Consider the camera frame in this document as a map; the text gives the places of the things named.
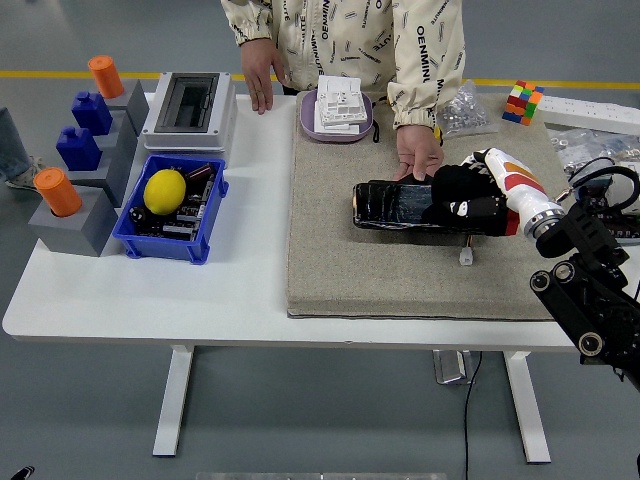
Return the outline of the person's right hand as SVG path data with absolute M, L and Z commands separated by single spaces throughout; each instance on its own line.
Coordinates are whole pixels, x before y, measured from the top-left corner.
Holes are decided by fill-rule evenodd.
M 252 110 L 262 115 L 273 106 L 271 75 L 275 74 L 281 85 L 288 85 L 281 55 L 273 40 L 259 38 L 240 46 L 240 60 Z

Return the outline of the person's left hand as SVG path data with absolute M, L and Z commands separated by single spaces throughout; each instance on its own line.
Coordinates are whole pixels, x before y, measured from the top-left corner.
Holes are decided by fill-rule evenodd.
M 412 175 L 423 181 L 432 177 L 444 161 L 444 152 L 434 131 L 421 125 L 405 125 L 396 130 L 399 165 L 393 176 L 401 180 Z

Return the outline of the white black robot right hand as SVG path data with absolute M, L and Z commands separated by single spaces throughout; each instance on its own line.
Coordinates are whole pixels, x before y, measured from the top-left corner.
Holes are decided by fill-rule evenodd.
M 530 240 L 537 240 L 564 216 L 561 205 L 549 198 L 531 169 L 500 149 L 475 151 L 460 167 L 484 175 L 498 187 Z

